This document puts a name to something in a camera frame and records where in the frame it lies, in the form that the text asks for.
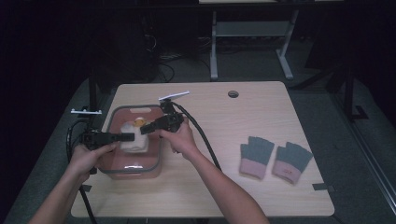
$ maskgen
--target pink glove cuff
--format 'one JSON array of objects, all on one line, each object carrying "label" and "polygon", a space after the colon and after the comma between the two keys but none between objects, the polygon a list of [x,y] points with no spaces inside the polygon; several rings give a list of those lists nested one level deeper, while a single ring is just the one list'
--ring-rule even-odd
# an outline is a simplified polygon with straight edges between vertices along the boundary
[{"label": "pink glove cuff", "polygon": [[239,172],[246,175],[253,175],[259,179],[263,179],[265,176],[266,165],[251,161],[246,158],[241,159],[241,165],[239,167]]},{"label": "pink glove cuff", "polygon": [[294,185],[300,178],[301,172],[294,166],[286,162],[275,161],[273,174],[289,181],[291,184]]}]

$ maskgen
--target wooden table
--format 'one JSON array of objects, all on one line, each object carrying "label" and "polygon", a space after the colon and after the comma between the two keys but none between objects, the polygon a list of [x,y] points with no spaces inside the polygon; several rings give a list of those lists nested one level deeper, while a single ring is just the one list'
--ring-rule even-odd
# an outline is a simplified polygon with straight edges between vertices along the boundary
[{"label": "wooden table", "polygon": [[[315,159],[308,163],[295,186],[271,174],[277,146],[283,147],[289,141],[310,150],[281,82],[121,85],[103,131],[115,108],[158,104],[159,97],[183,91],[191,94],[176,102],[201,125],[223,172],[252,195],[268,217],[333,214],[328,191],[314,190],[312,186],[323,183]],[[229,91],[238,91],[239,96],[230,98]],[[198,148],[210,158],[201,136],[192,129]],[[264,180],[239,173],[240,145],[246,144],[249,136],[259,136],[276,145]],[[166,141],[163,141],[163,169],[157,178],[112,180],[98,172],[85,184],[92,186],[88,197],[96,217],[222,217],[195,169],[180,154],[172,153]],[[88,215],[79,195],[72,215]]]}]

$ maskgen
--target transparent container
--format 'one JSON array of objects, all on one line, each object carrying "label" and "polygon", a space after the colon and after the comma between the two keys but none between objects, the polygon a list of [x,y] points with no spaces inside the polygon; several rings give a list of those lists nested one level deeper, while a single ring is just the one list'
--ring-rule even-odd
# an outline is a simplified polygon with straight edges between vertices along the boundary
[{"label": "transparent container", "polygon": [[[121,133],[126,122],[134,123],[136,119],[143,118],[150,123],[162,116],[159,105],[121,106],[114,110],[107,132]],[[161,172],[161,155],[161,138],[157,130],[148,134],[146,152],[125,152],[118,143],[112,152],[102,156],[99,170],[113,179],[154,178]]]}]

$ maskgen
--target human hand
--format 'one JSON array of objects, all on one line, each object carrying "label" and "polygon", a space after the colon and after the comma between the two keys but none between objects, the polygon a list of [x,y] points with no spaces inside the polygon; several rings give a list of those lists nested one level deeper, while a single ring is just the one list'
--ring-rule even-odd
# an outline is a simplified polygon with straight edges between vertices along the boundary
[{"label": "human hand", "polygon": [[160,136],[168,140],[172,149],[181,153],[188,161],[191,161],[195,155],[201,154],[195,144],[192,129],[189,125],[189,119],[186,117],[184,117],[184,121],[180,124],[177,132],[170,133],[166,130],[160,130]]},{"label": "human hand", "polygon": [[89,150],[84,145],[76,146],[66,173],[75,175],[81,183],[86,181],[90,177],[91,168],[97,165],[99,158],[105,153],[112,151],[116,146],[117,144],[113,143],[99,147],[96,150]]}]

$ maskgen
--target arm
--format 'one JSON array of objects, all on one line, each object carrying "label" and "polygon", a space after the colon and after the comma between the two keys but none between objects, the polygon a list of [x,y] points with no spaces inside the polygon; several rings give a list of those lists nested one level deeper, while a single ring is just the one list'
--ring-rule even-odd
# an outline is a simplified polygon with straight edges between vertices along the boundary
[{"label": "arm", "polygon": [[90,177],[91,168],[103,154],[113,150],[115,146],[107,145],[93,151],[83,145],[75,147],[64,175],[29,223],[63,223],[76,199],[79,187]]},{"label": "arm", "polygon": [[269,223],[256,201],[200,152],[187,119],[176,133],[160,130],[160,135],[192,163],[230,223]]}]

